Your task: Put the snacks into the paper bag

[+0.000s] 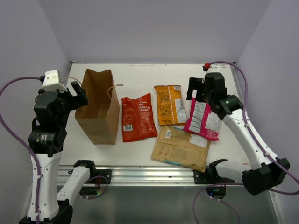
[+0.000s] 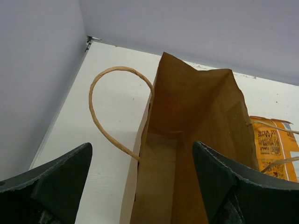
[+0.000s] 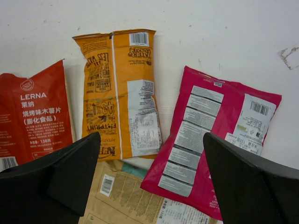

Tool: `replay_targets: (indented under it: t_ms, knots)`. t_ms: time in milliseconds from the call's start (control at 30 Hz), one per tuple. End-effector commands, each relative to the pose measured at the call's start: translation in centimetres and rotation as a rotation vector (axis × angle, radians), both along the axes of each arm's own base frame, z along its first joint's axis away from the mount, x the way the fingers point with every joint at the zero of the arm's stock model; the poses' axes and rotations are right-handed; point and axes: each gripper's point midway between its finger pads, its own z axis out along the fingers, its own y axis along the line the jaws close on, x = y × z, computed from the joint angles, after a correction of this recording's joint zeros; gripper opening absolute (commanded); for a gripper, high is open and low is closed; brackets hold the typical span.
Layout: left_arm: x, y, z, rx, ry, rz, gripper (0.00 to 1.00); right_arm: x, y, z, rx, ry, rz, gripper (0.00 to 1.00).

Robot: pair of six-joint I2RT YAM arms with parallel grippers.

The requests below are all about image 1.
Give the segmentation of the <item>red snack bag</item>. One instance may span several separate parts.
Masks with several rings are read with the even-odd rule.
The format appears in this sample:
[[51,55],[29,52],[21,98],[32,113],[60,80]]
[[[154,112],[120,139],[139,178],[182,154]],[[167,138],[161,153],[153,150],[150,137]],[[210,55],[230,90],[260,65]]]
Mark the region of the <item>red snack bag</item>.
[[121,101],[123,142],[157,137],[151,94],[148,93],[137,99],[125,97]]

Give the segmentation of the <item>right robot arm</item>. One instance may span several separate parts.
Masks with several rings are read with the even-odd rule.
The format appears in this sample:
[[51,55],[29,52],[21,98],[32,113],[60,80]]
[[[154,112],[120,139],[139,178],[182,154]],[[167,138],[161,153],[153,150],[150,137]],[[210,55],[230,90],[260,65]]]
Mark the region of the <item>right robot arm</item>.
[[232,131],[244,150],[251,169],[244,170],[241,182],[252,195],[270,190],[280,185],[290,168],[286,158],[280,159],[269,149],[257,133],[250,120],[245,118],[243,104],[236,95],[229,95],[225,78],[219,72],[205,74],[204,78],[189,79],[187,100],[195,99],[207,103],[221,121]]

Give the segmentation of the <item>orange snack bag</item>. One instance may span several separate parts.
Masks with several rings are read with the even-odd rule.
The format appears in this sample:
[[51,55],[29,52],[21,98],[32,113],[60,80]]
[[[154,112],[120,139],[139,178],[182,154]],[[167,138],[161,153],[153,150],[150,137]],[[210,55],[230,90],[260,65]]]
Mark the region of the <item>orange snack bag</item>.
[[180,85],[157,85],[157,113],[160,126],[184,126],[187,122]]

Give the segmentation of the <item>brown paper bag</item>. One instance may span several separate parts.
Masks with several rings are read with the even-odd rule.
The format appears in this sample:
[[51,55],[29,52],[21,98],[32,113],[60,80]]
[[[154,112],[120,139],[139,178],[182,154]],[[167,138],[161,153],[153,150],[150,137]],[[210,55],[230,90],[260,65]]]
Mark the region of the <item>brown paper bag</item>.
[[75,119],[95,145],[116,143],[120,114],[116,87],[111,70],[85,71],[82,88],[88,105],[76,110]]

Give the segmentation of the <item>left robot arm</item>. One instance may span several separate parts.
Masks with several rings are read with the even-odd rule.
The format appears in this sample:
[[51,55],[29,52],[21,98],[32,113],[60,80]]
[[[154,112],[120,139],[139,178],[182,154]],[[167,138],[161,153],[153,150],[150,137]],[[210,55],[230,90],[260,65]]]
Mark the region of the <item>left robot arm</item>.
[[43,87],[35,98],[36,117],[32,121],[29,147],[33,151],[31,205],[21,224],[69,224],[72,205],[85,183],[97,178],[94,161],[79,160],[61,191],[57,191],[59,163],[62,157],[66,125],[72,110],[88,104],[86,91],[72,82],[76,95],[62,86],[48,91]]

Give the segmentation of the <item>pink snack bag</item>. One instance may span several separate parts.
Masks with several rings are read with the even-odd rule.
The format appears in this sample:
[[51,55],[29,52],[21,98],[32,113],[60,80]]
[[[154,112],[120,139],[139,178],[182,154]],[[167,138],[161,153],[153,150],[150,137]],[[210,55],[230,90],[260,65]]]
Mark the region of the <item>pink snack bag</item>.
[[209,104],[198,102],[192,97],[190,117],[183,128],[185,132],[199,135],[207,140],[219,140],[220,123],[220,118],[212,112]]

